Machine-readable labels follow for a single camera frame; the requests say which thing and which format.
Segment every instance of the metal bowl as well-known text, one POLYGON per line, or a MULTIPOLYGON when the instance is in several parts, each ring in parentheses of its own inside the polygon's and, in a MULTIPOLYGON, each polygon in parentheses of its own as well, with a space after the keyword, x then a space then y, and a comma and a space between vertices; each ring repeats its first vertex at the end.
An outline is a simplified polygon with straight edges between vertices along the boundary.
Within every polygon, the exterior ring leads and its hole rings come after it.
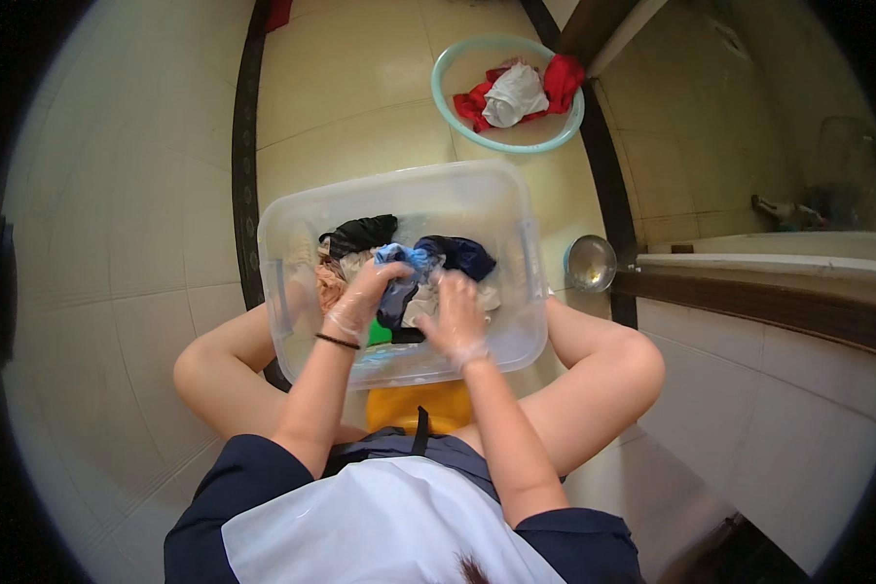
POLYGON ((606 239, 581 236, 564 252, 568 283, 585 292, 603 292, 617 274, 617 254, 606 239))

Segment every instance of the bracelet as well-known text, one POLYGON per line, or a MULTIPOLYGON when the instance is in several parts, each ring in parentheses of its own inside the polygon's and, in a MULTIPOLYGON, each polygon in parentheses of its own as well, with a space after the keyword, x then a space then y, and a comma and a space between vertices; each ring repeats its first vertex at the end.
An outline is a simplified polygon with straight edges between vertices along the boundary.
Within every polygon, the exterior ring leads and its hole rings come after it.
POLYGON ((357 343, 351 343, 349 341, 342 341, 339 338, 334 338, 333 336, 327 336, 327 334, 316 333, 316 337, 325 340, 329 343, 334 343, 336 345, 340 345, 341 347, 352 348, 353 350, 361 350, 361 346, 357 343))

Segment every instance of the sleeve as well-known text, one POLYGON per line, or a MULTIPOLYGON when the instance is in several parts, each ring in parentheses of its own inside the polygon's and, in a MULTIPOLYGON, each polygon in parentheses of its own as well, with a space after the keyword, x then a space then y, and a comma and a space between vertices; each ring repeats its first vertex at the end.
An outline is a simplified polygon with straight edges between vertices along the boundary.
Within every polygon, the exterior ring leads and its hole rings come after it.
POLYGON ((228 440, 191 506, 165 536, 167 582, 236 582, 220 528, 234 516, 312 482, 298 459, 272 440, 228 440))
POLYGON ((546 511, 515 526, 568 584, 640 582, 638 550, 626 522, 594 509, 546 511))

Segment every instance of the red cloth on floor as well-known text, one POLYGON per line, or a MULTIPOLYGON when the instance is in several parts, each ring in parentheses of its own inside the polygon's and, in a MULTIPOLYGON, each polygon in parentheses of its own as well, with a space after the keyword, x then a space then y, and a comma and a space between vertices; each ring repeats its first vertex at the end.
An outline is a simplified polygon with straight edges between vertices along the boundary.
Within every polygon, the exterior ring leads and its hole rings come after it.
POLYGON ((275 29, 289 24, 289 13, 291 10, 292 0, 271 0, 265 31, 271 33, 275 29))
MULTIPOLYGON (((509 67, 498 67, 487 71, 487 80, 471 89, 469 93, 459 93, 454 96, 454 108, 457 114, 474 122, 474 131, 478 134, 492 128, 484 118, 484 108, 487 107, 487 91, 493 87, 500 76, 509 67)), ((542 87, 548 97, 548 109, 524 116, 518 123, 528 122, 548 114, 563 114, 571 109, 574 92, 584 83, 584 67, 571 55, 555 55, 548 62, 542 87)))

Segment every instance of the plastic glove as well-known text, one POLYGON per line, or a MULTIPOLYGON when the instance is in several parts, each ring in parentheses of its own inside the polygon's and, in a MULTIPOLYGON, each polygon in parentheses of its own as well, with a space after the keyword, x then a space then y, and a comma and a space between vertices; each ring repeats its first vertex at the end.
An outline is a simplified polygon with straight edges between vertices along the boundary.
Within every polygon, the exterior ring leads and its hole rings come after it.
POLYGON ((376 265, 368 260, 325 318, 359 342, 367 325, 374 320, 385 286, 394 278, 409 277, 413 273, 415 270, 406 263, 376 265))
POLYGON ((476 283, 456 270, 443 271, 439 274, 438 297, 438 322, 428 315, 415 321, 432 346, 458 370, 468 361, 487 357, 487 323, 477 299, 476 283))

